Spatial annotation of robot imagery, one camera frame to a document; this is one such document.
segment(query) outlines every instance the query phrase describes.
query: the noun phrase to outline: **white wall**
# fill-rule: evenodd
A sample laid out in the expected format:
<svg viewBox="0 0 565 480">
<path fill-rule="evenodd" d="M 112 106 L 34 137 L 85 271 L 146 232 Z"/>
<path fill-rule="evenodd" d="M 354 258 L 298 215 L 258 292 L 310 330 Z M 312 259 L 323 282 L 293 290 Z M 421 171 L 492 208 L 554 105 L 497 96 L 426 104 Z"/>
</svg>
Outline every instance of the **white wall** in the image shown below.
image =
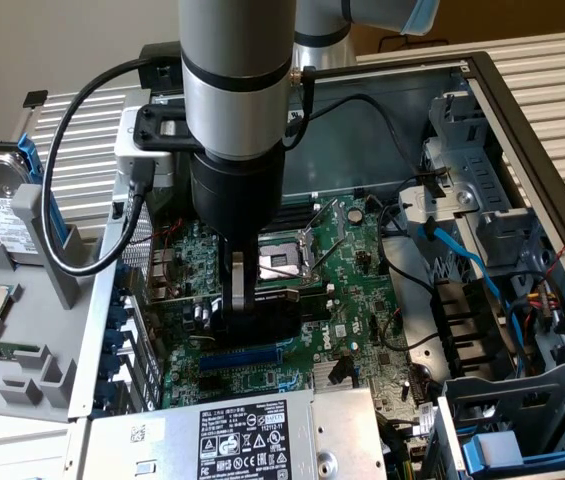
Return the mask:
<svg viewBox="0 0 565 480">
<path fill-rule="evenodd" d="M 177 0 L 0 0 L 0 139 L 11 136 L 27 92 L 77 91 L 144 44 L 177 40 L 178 30 Z"/>
</svg>

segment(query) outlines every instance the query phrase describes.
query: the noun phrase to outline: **hard drive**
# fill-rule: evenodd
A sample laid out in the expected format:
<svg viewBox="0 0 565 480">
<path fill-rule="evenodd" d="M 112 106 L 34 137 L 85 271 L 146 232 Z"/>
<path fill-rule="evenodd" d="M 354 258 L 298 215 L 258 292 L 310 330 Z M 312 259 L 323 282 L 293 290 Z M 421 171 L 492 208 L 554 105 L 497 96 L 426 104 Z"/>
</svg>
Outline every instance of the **hard drive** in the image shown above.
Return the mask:
<svg viewBox="0 0 565 480">
<path fill-rule="evenodd" d="M 23 183 L 42 182 L 42 165 L 33 142 L 26 136 L 18 142 L 0 142 L 0 243 L 14 262 L 41 265 L 31 236 L 24 224 L 11 210 L 11 199 Z M 55 200 L 51 219 L 56 238 L 64 243 L 68 231 Z"/>
</svg>

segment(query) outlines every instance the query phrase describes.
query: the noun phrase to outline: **black wire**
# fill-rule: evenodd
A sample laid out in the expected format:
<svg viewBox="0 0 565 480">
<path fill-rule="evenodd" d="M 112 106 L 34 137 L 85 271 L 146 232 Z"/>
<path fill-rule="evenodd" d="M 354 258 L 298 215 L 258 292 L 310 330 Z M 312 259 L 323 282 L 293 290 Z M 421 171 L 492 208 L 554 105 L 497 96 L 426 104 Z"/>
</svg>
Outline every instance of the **black wire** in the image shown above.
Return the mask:
<svg viewBox="0 0 565 480">
<path fill-rule="evenodd" d="M 384 42 L 386 42 L 387 40 L 396 40 L 398 38 L 401 38 L 402 42 L 404 43 L 404 35 L 385 35 L 384 37 L 382 37 L 378 42 L 377 53 L 382 52 L 382 47 L 384 46 Z"/>
<path fill-rule="evenodd" d="M 406 447 L 405 438 L 398 432 L 387 418 L 376 410 L 375 421 L 378 424 L 380 439 L 391 449 L 398 463 L 409 460 L 409 451 Z"/>
<path fill-rule="evenodd" d="M 527 357 L 526 352 L 524 351 L 524 346 L 520 344 L 520 340 L 518 339 L 518 336 L 515 330 L 513 329 L 512 317 L 513 317 L 513 312 L 515 310 L 528 306 L 529 306 L 529 300 L 525 295 L 524 297 L 517 298 L 513 302 L 511 302 L 511 305 L 506 311 L 506 330 L 509 333 L 509 337 L 511 337 L 511 341 L 513 342 L 513 345 L 515 346 L 515 351 L 517 352 L 518 356 L 522 359 L 522 363 L 524 363 L 524 371 L 527 372 L 527 375 L 529 375 L 531 372 L 531 362 L 529 360 L 529 357 Z"/>
<path fill-rule="evenodd" d="M 417 283 L 418 285 L 420 285 L 422 288 L 424 288 L 427 292 L 429 292 L 431 295 L 435 294 L 435 289 L 427 284 L 426 282 L 420 280 L 417 277 L 414 277 L 413 275 L 409 275 L 408 273 L 406 273 L 403 270 L 400 270 L 398 267 L 396 267 L 391 260 L 389 260 L 389 257 L 386 255 L 386 252 L 384 251 L 384 244 L 382 242 L 382 220 L 384 219 L 384 216 L 386 215 L 387 210 L 390 208 L 389 205 L 386 205 L 383 209 L 382 212 L 380 212 L 380 215 L 378 216 L 378 231 L 377 231 L 377 235 L 378 235 L 378 252 L 380 254 L 380 261 L 381 262 L 386 262 L 389 266 L 389 268 L 392 268 L 394 272 L 402 275 L 404 278 L 406 278 L 407 280 L 411 280 L 413 283 Z"/>
<path fill-rule="evenodd" d="M 384 328 L 382 328 L 382 333 L 380 335 L 380 343 L 382 343 L 382 345 L 384 345 L 392 352 L 408 352 L 410 350 L 413 350 L 414 348 L 418 348 L 419 346 L 424 345 L 429 340 L 433 340 L 434 338 L 437 338 L 439 336 L 437 332 L 432 333 L 431 335 L 424 337 L 422 340 L 415 342 L 413 345 L 408 345 L 406 347 L 396 347 L 395 345 L 391 345 L 389 342 L 386 341 L 386 331 L 388 330 L 388 328 L 389 328 L 389 322 L 386 322 Z"/>
<path fill-rule="evenodd" d="M 415 420 L 400 420 L 399 418 L 390 418 L 387 423 L 389 425 L 420 425 L 420 422 Z"/>
<path fill-rule="evenodd" d="M 368 198 L 370 198 L 371 200 L 373 200 L 376 204 L 378 204 L 380 206 L 380 208 L 384 208 L 384 204 L 380 201 L 380 199 L 378 197 L 376 197 L 375 195 L 371 194 L 368 195 Z M 389 216 L 389 221 L 391 223 L 393 223 L 393 225 L 395 225 L 395 229 L 398 231 L 398 233 L 404 237 L 408 237 L 409 234 L 404 231 L 404 229 L 402 228 L 402 226 L 398 223 L 398 221 L 395 219 L 395 217 L 393 215 L 391 215 L 391 212 L 387 211 L 386 215 Z"/>
<path fill-rule="evenodd" d="M 416 168 L 414 165 L 411 164 L 411 162 L 408 161 L 409 157 L 406 154 L 406 150 L 404 149 L 402 142 L 400 142 L 400 138 L 398 137 L 397 132 L 395 131 L 395 127 L 393 126 L 391 117 L 389 117 L 389 114 L 387 113 L 386 109 L 382 106 L 382 104 L 380 104 L 376 99 L 374 99 L 370 95 L 367 95 L 365 93 L 356 93 L 353 95 L 349 95 L 348 97 L 344 97 L 338 100 L 337 102 L 334 102 L 331 105 L 328 105 L 322 108 L 321 110 L 315 112 L 313 115 L 311 115 L 311 120 L 317 120 L 321 116 L 326 115 L 327 113 L 330 113 L 336 108 L 341 107 L 345 103 L 351 102 L 353 100 L 366 102 L 369 105 L 371 105 L 375 110 L 377 110 L 377 112 L 382 116 L 382 119 L 384 120 L 384 123 L 386 124 L 387 128 L 389 129 L 389 134 L 393 139 L 393 143 L 395 143 L 395 148 L 397 148 L 398 153 L 402 157 L 402 161 L 406 163 L 409 169 L 415 173 Z"/>
<path fill-rule="evenodd" d="M 168 65 L 174 62 L 179 62 L 177 57 L 153 57 L 153 58 L 139 58 L 136 60 L 131 60 L 129 62 L 122 63 L 116 67 L 107 70 L 95 79 L 91 80 L 80 92 L 73 97 L 68 108 L 64 112 L 62 119 L 55 131 L 53 140 L 51 141 L 51 146 L 49 148 L 49 154 L 47 157 L 46 170 L 44 172 L 44 180 L 42 181 L 42 229 L 44 232 L 44 241 L 49 250 L 51 256 L 51 261 L 62 271 L 73 276 L 89 276 L 95 275 L 101 272 L 111 263 L 113 263 L 124 251 L 127 244 L 133 237 L 133 231 L 137 225 L 137 221 L 140 217 L 142 211 L 142 204 L 144 202 L 144 195 L 134 195 L 133 203 L 131 207 L 131 215 L 129 220 L 122 232 L 120 239 L 117 241 L 115 246 L 102 258 L 95 261 L 94 263 L 87 266 L 77 266 L 72 265 L 63 258 L 62 249 L 57 249 L 55 244 L 55 238 L 51 230 L 51 182 L 53 180 L 53 168 L 55 166 L 55 161 L 57 158 L 58 150 L 60 148 L 60 143 L 64 137 L 64 133 L 71 122 L 71 118 L 78 110 L 78 108 L 84 103 L 84 101 L 98 88 L 102 87 L 109 81 L 137 70 L 138 68 L 148 66 L 148 65 Z"/>
<path fill-rule="evenodd" d="M 315 98 L 315 78 L 310 70 L 304 69 L 302 72 L 302 83 L 304 85 L 304 99 L 302 100 L 302 123 L 300 124 L 300 130 L 291 142 L 291 145 L 284 145 L 284 151 L 288 152 L 297 147 L 302 139 L 306 130 L 309 128 L 309 122 L 312 120 L 313 116 L 313 100 Z"/>
</svg>

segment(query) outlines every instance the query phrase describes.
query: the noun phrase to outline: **green circuit board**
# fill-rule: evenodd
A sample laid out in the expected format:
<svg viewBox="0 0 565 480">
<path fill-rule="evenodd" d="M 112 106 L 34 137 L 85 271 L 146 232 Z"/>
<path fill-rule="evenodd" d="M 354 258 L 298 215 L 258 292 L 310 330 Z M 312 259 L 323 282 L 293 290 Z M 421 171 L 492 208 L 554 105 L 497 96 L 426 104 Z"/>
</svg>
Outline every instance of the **green circuit board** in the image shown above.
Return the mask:
<svg viewBox="0 0 565 480">
<path fill-rule="evenodd" d="M 181 321 L 186 299 L 157 305 L 164 325 L 165 343 L 171 351 L 164 370 L 163 408 L 234 396 L 319 388 L 317 372 L 328 372 L 332 362 L 350 355 L 360 384 L 370 387 L 378 410 L 391 411 L 394 418 L 417 415 L 411 397 L 406 401 L 400 398 L 408 375 L 407 354 L 389 351 L 370 335 L 371 317 L 374 316 L 380 329 L 386 322 L 391 322 L 387 340 L 395 345 L 405 342 L 401 325 L 393 319 L 398 305 L 390 277 L 378 275 L 377 214 L 368 213 L 360 225 L 353 225 L 347 221 L 347 212 L 351 208 L 364 210 L 362 199 L 339 196 L 320 199 L 320 204 L 326 208 L 312 225 L 315 260 L 319 262 L 312 275 L 304 280 L 280 278 L 261 282 L 261 285 L 295 287 L 329 282 L 334 285 L 334 292 L 317 295 L 312 301 L 326 307 L 330 300 L 327 315 L 330 318 L 304 323 L 301 335 L 295 338 L 276 345 L 253 347 L 275 349 L 279 352 L 279 362 L 201 372 L 199 362 L 204 356 L 251 349 L 218 350 L 213 341 L 203 338 L 204 334 L 189 335 L 183 330 Z M 199 260 L 216 255 L 217 248 L 217 243 L 202 241 L 199 233 L 202 231 L 205 230 L 201 226 L 185 225 L 174 239 L 173 247 L 201 264 Z M 260 245 L 288 243 L 296 233 L 264 235 Z M 366 269 L 356 260 L 360 252 L 368 258 Z M 215 293 L 217 282 L 207 284 L 208 277 L 202 278 L 202 269 L 191 273 L 188 281 L 195 285 L 194 294 L 198 298 Z"/>
</svg>

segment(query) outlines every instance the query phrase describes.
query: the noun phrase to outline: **blue drive bracket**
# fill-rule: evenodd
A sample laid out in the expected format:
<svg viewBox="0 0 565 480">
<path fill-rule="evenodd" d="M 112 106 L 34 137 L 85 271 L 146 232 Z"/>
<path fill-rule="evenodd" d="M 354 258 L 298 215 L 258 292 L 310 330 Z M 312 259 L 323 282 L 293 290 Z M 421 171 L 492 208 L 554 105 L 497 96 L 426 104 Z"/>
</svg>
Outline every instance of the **blue drive bracket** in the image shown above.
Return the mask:
<svg viewBox="0 0 565 480">
<path fill-rule="evenodd" d="M 565 451 L 522 457 L 511 430 L 475 435 L 462 451 L 468 473 L 476 480 L 565 470 Z"/>
<path fill-rule="evenodd" d="M 44 176 L 42 162 L 40 162 L 40 157 L 37 149 L 35 148 L 35 143 L 33 143 L 33 140 L 31 140 L 26 133 L 22 135 L 18 141 L 18 148 L 24 154 L 26 159 L 31 181 L 37 185 L 42 185 L 42 178 Z M 62 242 L 62 244 L 64 244 L 69 236 L 69 231 L 64 223 L 64 219 L 60 214 L 60 209 L 58 208 L 58 204 L 53 195 L 51 195 L 51 223 L 53 223 L 58 239 Z"/>
</svg>

